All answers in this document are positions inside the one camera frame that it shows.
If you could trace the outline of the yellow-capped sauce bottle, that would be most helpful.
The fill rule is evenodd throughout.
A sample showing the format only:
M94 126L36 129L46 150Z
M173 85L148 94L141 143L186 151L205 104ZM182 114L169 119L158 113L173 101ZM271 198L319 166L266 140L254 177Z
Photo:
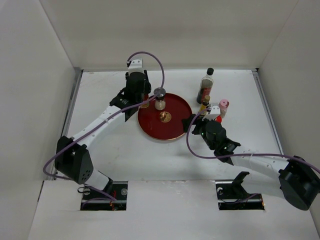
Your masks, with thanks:
M149 94L145 94L143 97L142 104L139 106L140 109L146 109L150 105L149 103Z

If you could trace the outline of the grey-capped pepper shaker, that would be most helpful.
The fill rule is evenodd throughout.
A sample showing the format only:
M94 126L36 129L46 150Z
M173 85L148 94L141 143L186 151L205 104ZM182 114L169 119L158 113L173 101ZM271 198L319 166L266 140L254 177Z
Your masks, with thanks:
M155 104L154 107L158 111L162 111L166 107L166 90L163 87L158 87L153 91L153 94L155 96Z

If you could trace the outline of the tall dark soy sauce bottle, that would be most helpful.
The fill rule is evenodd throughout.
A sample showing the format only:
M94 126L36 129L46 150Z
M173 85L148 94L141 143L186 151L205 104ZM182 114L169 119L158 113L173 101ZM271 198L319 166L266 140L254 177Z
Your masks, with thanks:
M206 71L206 75L200 81L199 90L196 97L196 102L198 104L201 104L204 97L206 95L210 95L211 93L211 90L214 84L213 73L214 73L214 69L211 67L208 68Z

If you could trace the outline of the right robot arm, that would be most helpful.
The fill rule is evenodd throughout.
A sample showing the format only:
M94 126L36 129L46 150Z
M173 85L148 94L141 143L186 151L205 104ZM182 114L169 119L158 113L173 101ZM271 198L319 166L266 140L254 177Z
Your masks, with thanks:
M293 207L307 211L320 193L320 170L299 156L278 153L257 153L227 137L222 124L208 116L191 114L182 119L182 129L189 135L202 137L213 152L212 160L243 167L271 178L267 182L246 182L248 172L241 172L230 184L233 194L243 198L247 194L267 194L286 200Z

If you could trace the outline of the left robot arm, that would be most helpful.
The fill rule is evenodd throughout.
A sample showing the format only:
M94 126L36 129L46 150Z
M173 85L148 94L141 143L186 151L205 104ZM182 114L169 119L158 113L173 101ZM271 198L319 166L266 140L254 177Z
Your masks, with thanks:
M113 180L98 171L91 158L94 147L140 108L151 92L146 70L126 72L125 87L92 123L73 137L62 136L57 143L55 169L78 185L95 190L100 199L112 195Z

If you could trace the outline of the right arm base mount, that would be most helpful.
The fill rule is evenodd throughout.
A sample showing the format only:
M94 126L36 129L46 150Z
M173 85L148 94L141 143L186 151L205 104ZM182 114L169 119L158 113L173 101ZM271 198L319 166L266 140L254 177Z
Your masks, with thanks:
M260 193L248 193L242 183L247 171L240 172L234 179L217 180L215 188L220 211L265 210Z

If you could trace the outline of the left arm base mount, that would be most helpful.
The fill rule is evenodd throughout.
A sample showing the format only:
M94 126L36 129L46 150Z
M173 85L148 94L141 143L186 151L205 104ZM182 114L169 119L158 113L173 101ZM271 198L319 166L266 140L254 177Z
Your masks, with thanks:
M91 186L80 186L77 192L81 194L81 211L125 211L128 197L127 181L115 181L103 192Z

